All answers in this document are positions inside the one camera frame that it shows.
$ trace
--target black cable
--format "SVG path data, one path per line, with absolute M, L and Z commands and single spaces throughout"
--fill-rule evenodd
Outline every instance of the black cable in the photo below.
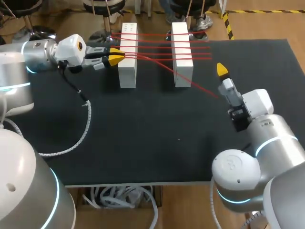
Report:
M 75 90 L 80 95 L 80 97 L 82 98 L 82 100 L 84 102 L 87 102 L 88 101 L 87 97 L 81 92 L 80 89 L 78 89 L 71 81 L 69 81 L 67 76 L 65 75 L 65 70 L 66 70 L 67 65 L 68 65 L 67 61 L 64 61 L 64 62 L 59 61 L 58 68 L 59 68 L 59 72 L 60 72 L 62 78 L 73 90 Z

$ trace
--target jeans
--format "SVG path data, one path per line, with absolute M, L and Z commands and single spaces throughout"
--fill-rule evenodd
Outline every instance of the jeans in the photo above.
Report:
M 161 7 L 164 9 L 166 15 L 174 16 L 175 13 L 172 11 L 169 0 L 159 0 Z

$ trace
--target metal chair base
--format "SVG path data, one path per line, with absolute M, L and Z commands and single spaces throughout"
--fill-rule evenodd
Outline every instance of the metal chair base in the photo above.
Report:
M 33 26 L 33 31 L 27 27 L 23 27 L 13 37 L 12 43 L 24 43 L 28 41 L 36 41 L 43 39 L 56 40 L 57 34 L 55 30 L 45 26 L 36 25 Z
M 110 45 L 120 45 L 120 41 L 111 37 L 111 32 L 106 32 L 105 30 L 100 30 L 95 32 L 89 37 L 90 42 L 100 42 L 107 43 Z

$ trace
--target person's leg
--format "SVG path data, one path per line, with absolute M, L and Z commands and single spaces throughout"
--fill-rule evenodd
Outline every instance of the person's leg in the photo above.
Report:
M 168 23 L 180 22 L 182 19 L 175 17 L 175 12 L 172 11 L 169 0 L 159 0 L 161 7 L 164 9 L 165 18 Z

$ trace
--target white cable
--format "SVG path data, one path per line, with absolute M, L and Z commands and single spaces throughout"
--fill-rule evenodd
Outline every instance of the white cable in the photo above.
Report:
M 74 150 L 76 147 L 78 147 L 82 143 L 82 141 L 84 140 L 85 136 L 88 133 L 88 130 L 89 130 L 89 127 L 90 127 L 90 122 L 91 122 L 91 103 L 90 103 L 89 100 L 86 101 L 86 106 L 88 107 L 87 124 L 86 124 L 86 127 L 85 127 L 85 131 L 82 134 L 81 138 L 78 140 L 78 142 L 74 146 L 72 146 L 71 148 L 66 149 L 64 151 L 60 151 L 60 152 L 52 153 L 52 154 L 40 154 L 39 153 L 40 156 L 48 156 L 48 157 L 50 157 L 50 156 L 58 156 L 58 155 L 66 154 L 66 153 Z M 5 118 L 4 120 L 13 126 L 13 128 L 15 129 L 17 134 L 19 134 L 20 136 L 23 137 L 21 130 L 19 129 L 19 127 L 12 120 L 10 120 L 8 118 Z
M 140 191 L 142 191 L 142 192 L 144 192 L 144 193 L 146 193 L 146 194 L 150 197 L 150 199 L 151 199 L 151 201 L 152 201 L 152 207 L 153 207 L 153 211 L 154 211 L 154 217 L 153 217 L 152 224 L 151 224 L 151 226 L 149 227 L 149 229 L 154 229 L 154 227 L 156 226 L 157 221 L 158 221 L 158 207 L 157 207 L 156 201 L 155 201 L 153 195 L 150 193 L 150 191 L 144 189 L 144 188 L 141 187 L 141 186 L 137 186 L 137 189 L 140 190 Z
M 214 209 L 213 188 L 214 188 L 214 179 L 212 177 L 211 183 L 210 183 L 210 205 L 211 205 L 211 212 L 212 212 L 215 224 L 217 226 L 217 229 L 222 229 L 220 224 L 219 224 L 219 222 L 218 222 L 218 219 L 217 219 L 217 216 L 216 216 L 216 213 L 215 213 L 215 209 Z
M 246 220 L 246 222 L 242 225 L 241 229 L 245 229 L 252 221 L 254 221 L 258 217 L 263 216 L 263 215 L 264 215 L 264 211 L 263 210 L 256 212 L 254 215 L 252 215 L 250 218 L 248 218 Z
M 146 190 L 141 186 L 105 187 L 100 193 L 100 202 L 102 203 L 102 206 L 99 206 L 95 200 L 95 198 L 98 197 L 99 190 L 100 190 L 99 187 L 97 187 L 95 190 L 93 187 L 90 189 L 91 199 L 87 198 L 85 195 L 82 196 L 84 200 L 86 200 L 94 208 L 135 208 L 136 202 L 141 200 L 141 198 L 143 197 L 143 193 L 148 195 L 149 199 L 152 201 L 152 206 L 154 210 L 154 217 L 149 229 L 154 229 L 158 221 L 158 207 L 150 191 Z M 134 191 L 138 191 L 137 198 L 131 201 L 130 203 L 127 202 L 126 201 L 127 196 Z
M 153 186 L 150 185 L 149 187 L 151 188 L 151 194 L 153 195 Z
M 21 137 L 23 137 L 21 130 L 19 129 L 19 127 L 16 125 L 16 123 L 14 123 L 12 120 L 10 120 L 9 118 L 5 118 L 4 119 L 5 122 L 8 122 L 9 124 L 11 124 L 11 126 L 15 129 L 16 133 L 19 134 Z
M 3 126 L 3 122 L 7 113 L 7 109 L 8 109 L 8 103 L 6 101 L 6 95 L 5 93 L 1 93 L 2 94 L 2 101 L 3 101 L 3 112 L 2 112 L 2 116 L 1 116 L 1 121 L 0 121 L 0 126 Z
M 66 154 L 72 150 L 74 150 L 76 147 L 78 147 L 82 141 L 84 140 L 85 136 L 87 135 L 88 133 L 88 130 L 89 130 L 89 127 L 90 127 L 90 122 L 91 122 L 91 103 L 89 100 L 86 101 L 86 106 L 88 107 L 88 119 L 87 119 L 87 124 L 86 124 L 86 127 L 85 127 L 85 130 L 84 130 L 84 133 L 82 134 L 81 138 L 78 140 L 78 142 L 72 146 L 71 148 L 69 149 L 66 149 L 64 151 L 60 151 L 60 152 L 57 152 L 57 153 L 52 153 L 52 154 L 41 154 L 39 153 L 40 156 L 47 156 L 47 157 L 51 157 L 51 156 L 58 156 L 58 155 L 63 155 L 63 154 Z

